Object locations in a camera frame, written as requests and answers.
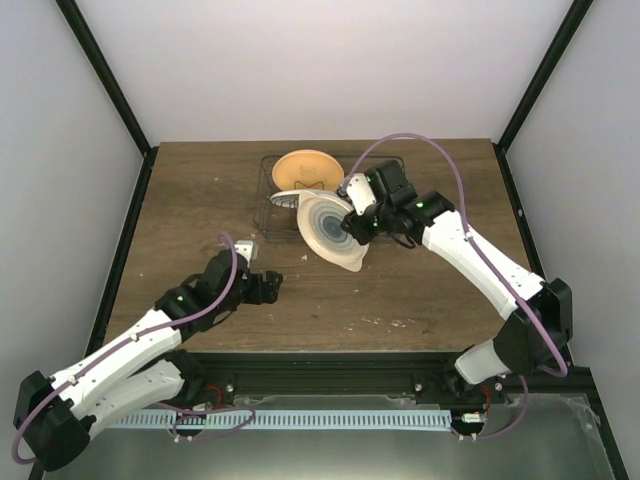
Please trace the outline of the clear plastic lidded bowl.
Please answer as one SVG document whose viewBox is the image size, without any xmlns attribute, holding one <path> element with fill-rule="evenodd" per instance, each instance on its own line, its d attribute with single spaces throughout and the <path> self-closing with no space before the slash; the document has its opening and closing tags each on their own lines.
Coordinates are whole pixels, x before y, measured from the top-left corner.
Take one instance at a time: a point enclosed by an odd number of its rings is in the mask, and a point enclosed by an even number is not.
<svg viewBox="0 0 640 480">
<path fill-rule="evenodd" d="M 360 245 L 341 227 L 351 212 L 351 206 L 333 193 L 302 190 L 296 219 L 303 240 L 316 255 L 347 271 L 359 272 L 368 246 Z"/>
</svg>

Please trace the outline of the black wire dish rack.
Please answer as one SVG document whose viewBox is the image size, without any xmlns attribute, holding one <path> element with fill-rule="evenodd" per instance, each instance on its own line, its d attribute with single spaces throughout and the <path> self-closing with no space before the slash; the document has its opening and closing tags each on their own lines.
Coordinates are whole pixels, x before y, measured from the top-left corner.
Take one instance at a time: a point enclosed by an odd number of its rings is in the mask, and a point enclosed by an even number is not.
<svg viewBox="0 0 640 480">
<path fill-rule="evenodd" d="M 261 159 L 260 163 L 253 222 L 257 230 L 268 241 L 299 241 L 301 239 L 296 221 L 297 209 L 277 207 L 269 200 L 269 197 L 272 194 L 283 191 L 275 185 L 272 179 L 271 170 L 276 161 L 284 155 L 285 154 L 266 155 Z M 350 170 L 358 159 L 356 155 L 349 154 L 329 155 L 333 156 L 340 163 L 344 169 L 345 175 L 350 173 Z M 320 189 L 296 190 L 316 190 L 330 193 L 336 191 Z"/>
</svg>

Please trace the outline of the white blue striped plate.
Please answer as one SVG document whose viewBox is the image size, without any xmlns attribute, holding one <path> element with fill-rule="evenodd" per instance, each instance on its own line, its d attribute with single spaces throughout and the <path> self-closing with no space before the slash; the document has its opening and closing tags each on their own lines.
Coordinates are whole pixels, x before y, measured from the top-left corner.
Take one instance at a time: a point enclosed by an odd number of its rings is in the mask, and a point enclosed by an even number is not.
<svg viewBox="0 0 640 480">
<path fill-rule="evenodd" d="M 280 191 L 269 197 L 270 202 L 277 207 L 297 209 L 299 204 L 300 190 Z"/>
</svg>

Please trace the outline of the orange plastic plate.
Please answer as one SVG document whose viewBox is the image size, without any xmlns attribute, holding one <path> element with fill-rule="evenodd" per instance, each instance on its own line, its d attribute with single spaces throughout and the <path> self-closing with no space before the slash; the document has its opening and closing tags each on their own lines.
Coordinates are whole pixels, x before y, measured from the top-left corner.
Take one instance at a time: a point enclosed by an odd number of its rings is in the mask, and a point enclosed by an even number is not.
<svg viewBox="0 0 640 480">
<path fill-rule="evenodd" d="M 283 191 L 320 189 L 335 191 L 345 178 L 340 163 L 331 155 L 311 149 L 289 152 L 271 170 L 275 185 Z"/>
</svg>

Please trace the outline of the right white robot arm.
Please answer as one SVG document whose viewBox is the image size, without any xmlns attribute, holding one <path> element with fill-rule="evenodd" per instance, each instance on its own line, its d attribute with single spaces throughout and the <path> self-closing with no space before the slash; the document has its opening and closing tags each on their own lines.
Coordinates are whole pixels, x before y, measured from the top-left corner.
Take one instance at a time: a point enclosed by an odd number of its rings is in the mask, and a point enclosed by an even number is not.
<svg viewBox="0 0 640 480">
<path fill-rule="evenodd" d="M 571 339 L 572 292 L 562 280 L 546 281 L 508 258 L 463 224 L 461 211 L 436 191 L 419 195 L 394 160 L 354 174 L 341 193 L 353 206 L 342 228 L 362 245 L 376 236 L 403 236 L 440 256 L 471 282 L 504 324 L 496 336 L 465 350 L 444 378 L 447 396 L 472 399 L 480 383 L 510 373 L 528 375 L 558 363 L 568 367 L 561 348 Z"/>
</svg>

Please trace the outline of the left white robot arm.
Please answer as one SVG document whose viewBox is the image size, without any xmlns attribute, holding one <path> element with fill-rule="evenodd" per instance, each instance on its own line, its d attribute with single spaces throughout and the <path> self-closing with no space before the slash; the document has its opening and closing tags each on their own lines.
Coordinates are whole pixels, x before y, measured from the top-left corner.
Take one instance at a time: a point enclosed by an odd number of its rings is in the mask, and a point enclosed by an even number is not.
<svg viewBox="0 0 640 480">
<path fill-rule="evenodd" d="M 156 403 L 196 402 L 204 392 L 198 362 L 182 344 L 225 321 L 241 305 L 276 302 L 282 274 L 254 273 L 251 250 L 234 246 L 201 273 L 167 290 L 132 327 L 75 364 L 18 389 L 11 446 L 15 463 L 56 471 L 106 427 Z"/>
</svg>

